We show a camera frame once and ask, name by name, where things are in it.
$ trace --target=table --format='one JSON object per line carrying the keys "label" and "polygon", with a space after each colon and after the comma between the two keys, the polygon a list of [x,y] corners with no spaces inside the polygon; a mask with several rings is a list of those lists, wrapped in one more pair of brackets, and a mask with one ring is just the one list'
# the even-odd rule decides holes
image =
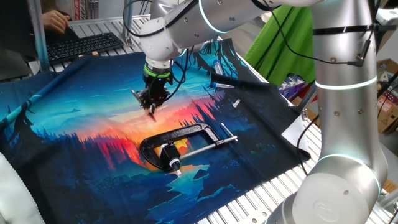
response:
{"label": "table", "polygon": [[[139,32],[142,25],[149,20],[149,16],[134,16],[132,22],[132,30]],[[90,35],[112,32],[119,36],[122,32],[122,18],[115,17],[110,19],[95,19],[90,21],[74,21],[70,23],[71,28],[77,36],[86,37]],[[122,55],[133,52],[141,52],[141,43],[139,38],[132,37],[133,44],[131,46],[123,46],[116,50],[109,50],[100,53],[101,56]],[[70,62],[63,62],[52,65],[50,69],[55,72],[64,70]],[[266,80],[258,74],[250,65],[248,67],[259,78],[260,81]],[[308,126],[311,121],[306,119],[304,126]],[[311,159],[305,163],[308,172],[312,170],[319,160],[321,151],[321,132],[318,127],[312,126],[306,132],[309,153]],[[305,174],[300,166],[288,170],[284,174],[258,185],[247,194],[233,200],[229,204],[221,207],[213,212],[207,218],[200,220],[196,224],[234,224],[234,223],[262,223],[277,208],[277,206],[285,200],[286,197],[296,192]],[[380,205],[376,204],[366,224],[385,224],[388,223],[392,214],[385,211]]]}

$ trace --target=cardboard box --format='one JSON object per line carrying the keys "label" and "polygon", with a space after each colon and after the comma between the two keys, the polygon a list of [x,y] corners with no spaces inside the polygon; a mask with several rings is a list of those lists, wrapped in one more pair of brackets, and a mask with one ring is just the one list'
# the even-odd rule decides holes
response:
{"label": "cardboard box", "polygon": [[383,67],[385,68],[385,71],[391,73],[391,74],[395,74],[396,72],[398,72],[398,64],[395,63],[395,61],[391,60],[391,59],[387,59],[387,60],[381,60],[379,62],[377,62],[377,67]]}
{"label": "cardboard box", "polygon": [[386,190],[386,192],[388,193],[393,193],[393,191],[398,189],[398,186],[395,183],[393,183],[392,180],[387,178],[387,181],[384,184],[383,189]]}
{"label": "cardboard box", "polygon": [[[387,59],[377,63],[379,73],[386,73],[390,77],[398,72],[398,64],[393,60]],[[379,112],[378,130],[381,134],[390,134],[398,128],[398,80],[391,83],[391,86],[377,99],[377,111]]]}

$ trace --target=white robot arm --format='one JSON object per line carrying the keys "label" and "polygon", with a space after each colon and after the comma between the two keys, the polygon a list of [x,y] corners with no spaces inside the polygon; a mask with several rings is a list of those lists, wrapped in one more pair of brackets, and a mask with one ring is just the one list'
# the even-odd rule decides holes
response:
{"label": "white robot arm", "polygon": [[[387,164],[379,147],[376,109],[376,46],[368,0],[193,0],[141,30],[147,68],[169,69],[183,49],[204,42],[262,14],[263,9],[311,6],[322,153],[297,193],[267,224],[363,224],[381,187]],[[363,49],[369,44],[366,57]],[[361,61],[361,66],[346,62]]]}

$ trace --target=hand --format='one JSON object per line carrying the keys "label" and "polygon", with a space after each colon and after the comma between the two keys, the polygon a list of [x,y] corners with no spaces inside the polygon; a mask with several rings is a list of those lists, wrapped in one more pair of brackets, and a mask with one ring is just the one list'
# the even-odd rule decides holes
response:
{"label": "hand", "polygon": [[64,16],[56,10],[46,12],[42,17],[45,30],[54,30],[64,34],[65,29],[69,27],[69,16]]}

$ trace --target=box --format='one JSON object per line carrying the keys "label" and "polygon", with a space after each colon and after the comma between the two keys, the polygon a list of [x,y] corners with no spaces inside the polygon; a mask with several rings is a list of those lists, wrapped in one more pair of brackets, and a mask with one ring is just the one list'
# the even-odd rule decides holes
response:
{"label": "box", "polygon": [[308,84],[298,75],[289,74],[279,87],[279,92],[289,101],[294,100]]}
{"label": "box", "polygon": [[[377,63],[377,75],[379,78],[390,78],[398,72],[398,64],[387,59]],[[381,134],[390,134],[398,128],[398,79],[377,99],[378,131]]]}

